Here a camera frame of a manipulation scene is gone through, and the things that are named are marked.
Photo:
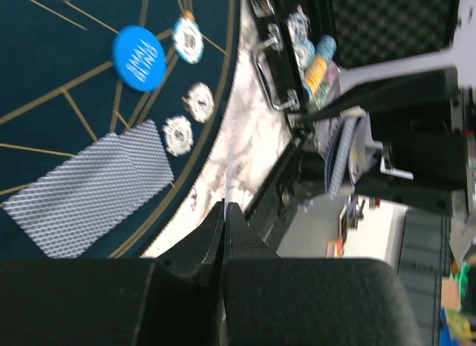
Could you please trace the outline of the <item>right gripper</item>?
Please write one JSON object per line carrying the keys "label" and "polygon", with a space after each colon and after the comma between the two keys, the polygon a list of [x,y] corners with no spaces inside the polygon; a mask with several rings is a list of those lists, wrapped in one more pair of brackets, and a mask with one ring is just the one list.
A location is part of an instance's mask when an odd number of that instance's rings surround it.
{"label": "right gripper", "polygon": [[454,66],[379,81],[359,105],[383,151],[358,192],[443,216],[475,214],[475,120]]}

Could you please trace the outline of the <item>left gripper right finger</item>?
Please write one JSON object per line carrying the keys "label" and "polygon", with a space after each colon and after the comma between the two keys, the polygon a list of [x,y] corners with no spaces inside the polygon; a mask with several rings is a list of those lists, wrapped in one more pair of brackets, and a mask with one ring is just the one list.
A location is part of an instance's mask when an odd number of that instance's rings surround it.
{"label": "left gripper right finger", "polygon": [[421,345],[397,272],[364,258],[265,257],[240,206],[225,213],[229,345]]}

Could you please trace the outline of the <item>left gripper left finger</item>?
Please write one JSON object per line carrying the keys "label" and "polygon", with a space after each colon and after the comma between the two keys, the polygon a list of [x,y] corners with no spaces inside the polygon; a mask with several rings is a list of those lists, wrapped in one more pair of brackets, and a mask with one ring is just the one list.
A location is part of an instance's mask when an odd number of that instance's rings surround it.
{"label": "left gripper left finger", "polygon": [[216,345],[223,207],[157,258],[1,264],[3,345]]}

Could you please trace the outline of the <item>deck of playing cards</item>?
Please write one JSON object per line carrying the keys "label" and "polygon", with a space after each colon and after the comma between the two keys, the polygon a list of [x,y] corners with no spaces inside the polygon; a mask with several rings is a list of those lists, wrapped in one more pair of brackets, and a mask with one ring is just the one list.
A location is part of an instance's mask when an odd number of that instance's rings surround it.
{"label": "deck of playing cards", "polygon": [[334,199],[341,188],[356,130],[358,118],[333,119],[324,153],[324,187],[330,199]]}

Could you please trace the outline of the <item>white 5 poker chip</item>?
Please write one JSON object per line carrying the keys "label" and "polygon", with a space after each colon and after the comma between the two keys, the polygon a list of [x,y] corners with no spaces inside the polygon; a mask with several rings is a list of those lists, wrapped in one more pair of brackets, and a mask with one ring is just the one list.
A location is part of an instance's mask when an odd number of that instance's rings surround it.
{"label": "white 5 poker chip", "polygon": [[164,146],[172,156],[182,156],[191,151],[193,146],[193,131],[191,122],[183,116],[176,115],[168,118],[162,127]]}

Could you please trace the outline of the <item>grey 1 poker chip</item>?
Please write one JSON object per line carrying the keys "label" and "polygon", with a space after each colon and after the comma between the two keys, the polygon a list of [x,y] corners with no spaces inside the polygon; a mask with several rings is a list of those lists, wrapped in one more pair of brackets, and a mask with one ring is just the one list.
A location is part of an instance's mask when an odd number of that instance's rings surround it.
{"label": "grey 1 poker chip", "polygon": [[204,83],[193,84],[182,98],[186,110],[199,123],[206,123],[214,111],[213,94]]}

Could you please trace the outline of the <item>light blue 10 poker chip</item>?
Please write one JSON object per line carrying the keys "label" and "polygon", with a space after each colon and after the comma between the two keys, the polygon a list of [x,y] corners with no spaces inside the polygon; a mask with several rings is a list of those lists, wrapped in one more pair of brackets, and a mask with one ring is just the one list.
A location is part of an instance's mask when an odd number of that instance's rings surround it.
{"label": "light blue 10 poker chip", "polygon": [[204,43],[199,26],[191,19],[180,17],[173,26],[173,43],[177,54],[189,64],[202,58]]}

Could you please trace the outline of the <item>blue playing card box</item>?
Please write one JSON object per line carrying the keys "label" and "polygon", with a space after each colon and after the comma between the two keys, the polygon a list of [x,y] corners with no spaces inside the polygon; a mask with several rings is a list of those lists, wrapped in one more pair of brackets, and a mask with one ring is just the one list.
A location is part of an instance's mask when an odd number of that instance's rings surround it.
{"label": "blue playing card box", "polygon": [[330,121],[333,119],[341,120],[347,118],[358,118],[352,146],[350,148],[347,169],[344,174],[344,179],[348,177],[350,179],[350,184],[354,186],[362,177],[362,175],[364,175],[376,163],[373,155],[378,149],[382,147],[380,144],[375,143],[371,138],[370,116],[366,114],[350,116],[346,118],[326,119],[316,124],[315,140],[317,141],[318,152],[324,158],[325,149],[327,148],[329,139],[329,133],[331,130]]}

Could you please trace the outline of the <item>green chip stack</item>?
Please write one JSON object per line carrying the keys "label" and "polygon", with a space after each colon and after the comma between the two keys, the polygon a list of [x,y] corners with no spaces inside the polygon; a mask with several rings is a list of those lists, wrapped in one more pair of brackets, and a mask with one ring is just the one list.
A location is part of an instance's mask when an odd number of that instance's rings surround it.
{"label": "green chip stack", "polygon": [[306,105],[307,112],[317,112],[326,106],[332,86],[332,83],[322,82],[316,93],[309,99]]}

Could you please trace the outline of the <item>yellow chip stack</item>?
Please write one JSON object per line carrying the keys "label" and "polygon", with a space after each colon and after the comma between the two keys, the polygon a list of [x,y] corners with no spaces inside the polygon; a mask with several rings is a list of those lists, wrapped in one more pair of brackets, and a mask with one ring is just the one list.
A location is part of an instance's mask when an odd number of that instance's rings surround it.
{"label": "yellow chip stack", "polygon": [[328,63],[320,55],[316,55],[304,73],[304,88],[309,97],[313,97],[319,89],[327,72]]}

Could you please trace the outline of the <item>black poker chip case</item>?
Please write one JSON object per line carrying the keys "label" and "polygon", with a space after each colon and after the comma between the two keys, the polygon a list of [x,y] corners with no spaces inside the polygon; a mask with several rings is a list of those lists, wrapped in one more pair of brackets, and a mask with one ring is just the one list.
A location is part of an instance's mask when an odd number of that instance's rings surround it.
{"label": "black poker chip case", "polygon": [[334,61],[349,70],[447,48],[454,37],[459,1],[249,0],[261,40],[267,37],[268,24],[280,27],[300,103],[298,110],[284,111],[292,134],[301,138],[309,136],[317,122],[359,105],[363,96],[382,80],[356,86],[322,112],[307,112],[310,97],[304,88],[287,26],[291,14],[301,12],[308,17],[308,35],[314,43],[331,36],[337,45]]}

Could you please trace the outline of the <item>white chip stack in case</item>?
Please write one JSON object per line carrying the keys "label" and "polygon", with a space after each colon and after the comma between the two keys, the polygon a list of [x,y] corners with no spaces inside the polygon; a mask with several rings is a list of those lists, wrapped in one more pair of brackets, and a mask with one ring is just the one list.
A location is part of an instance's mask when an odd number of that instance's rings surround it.
{"label": "white chip stack in case", "polygon": [[301,12],[291,14],[287,26],[299,69],[304,70],[315,55],[315,46],[309,39],[309,19]]}

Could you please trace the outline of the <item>blue small blind button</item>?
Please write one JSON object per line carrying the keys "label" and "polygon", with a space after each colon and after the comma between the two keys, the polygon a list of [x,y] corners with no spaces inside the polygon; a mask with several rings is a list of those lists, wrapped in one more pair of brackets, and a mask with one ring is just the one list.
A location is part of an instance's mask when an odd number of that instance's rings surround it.
{"label": "blue small blind button", "polygon": [[161,43],[138,25],[126,26],[115,37],[112,61],[119,78],[140,92],[157,89],[167,71],[167,58]]}

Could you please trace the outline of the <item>round blue poker mat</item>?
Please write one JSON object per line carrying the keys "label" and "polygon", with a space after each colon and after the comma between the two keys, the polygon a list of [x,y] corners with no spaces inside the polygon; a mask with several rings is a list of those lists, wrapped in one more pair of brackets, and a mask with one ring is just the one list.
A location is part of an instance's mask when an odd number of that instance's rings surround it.
{"label": "round blue poker mat", "polygon": [[[218,134],[237,61],[242,0],[1,0],[1,199],[6,200],[104,135],[145,120],[157,127],[189,117],[182,98],[198,82],[213,94],[214,111],[192,121],[193,146],[170,156],[173,182],[100,238],[86,257],[137,257],[187,198]],[[201,31],[197,64],[176,52],[180,17]],[[140,25],[167,58],[164,82],[137,92],[118,77],[112,43]]]}

